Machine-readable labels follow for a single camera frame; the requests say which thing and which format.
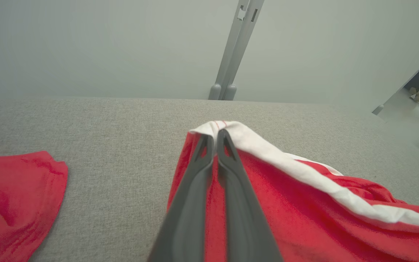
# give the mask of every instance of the red cloth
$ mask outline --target red cloth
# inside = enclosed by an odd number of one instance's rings
[[[187,135],[173,178],[168,207],[199,136]],[[403,222],[385,223],[354,214],[328,194],[299,182],[271,164],[244,151],[238,150],[238,153],[285,261],[419,261],[419,226]],[[207,194],[207,262],[226,261],[226,211],[224,190],[218,183],[217,162],[215,156],[213,178]],[[419,212],[419,206],[394,199],[377,183],[333,175],[321,164],[299,162],[347,187],[369,204],[404,207]]]
[[[46,151],[0,156],[0,261],[27,261],[58,214],[68,168]]]

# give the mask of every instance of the white fabric trim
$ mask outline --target white fabric trim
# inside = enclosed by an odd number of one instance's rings
[[[368,204],[346,187],[342,187],[326,176],[323,176],[307,164],[294,160],[295,157],[306,161],[309,161],[308,159],[282,152],[242,123],[235,121],[211,121],[189,132],[206,134],[212,136],[216,141],[218,131],[223,128],[226,128],[231,135],[231,139],[236,148],[272,164],[274,167],[289,174],[300,182],[309,184],[329,194],[334,200],[345,206],[351,212],[385,223],[404,222],[419,226],[418,212],[401,207]],[[339,171],[336,171],[332,167],[330,168],[337,174],[342,175]]]

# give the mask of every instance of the gray fabric surface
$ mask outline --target gray fabric surface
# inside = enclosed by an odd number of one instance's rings
[[[218,119],[419,205],[419,151],[371,113],[236,101],[0,100],[0,155],[46,150],[69,167],[59,215],[30,261],[145,261],[186,132]]]

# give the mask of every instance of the gray wall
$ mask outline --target gray wall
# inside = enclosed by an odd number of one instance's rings
[[[0,0],[0,97],[207,99],[236,0]]]
[[[265,0],[235,100],[373,111],[419,69],[419,0]]]

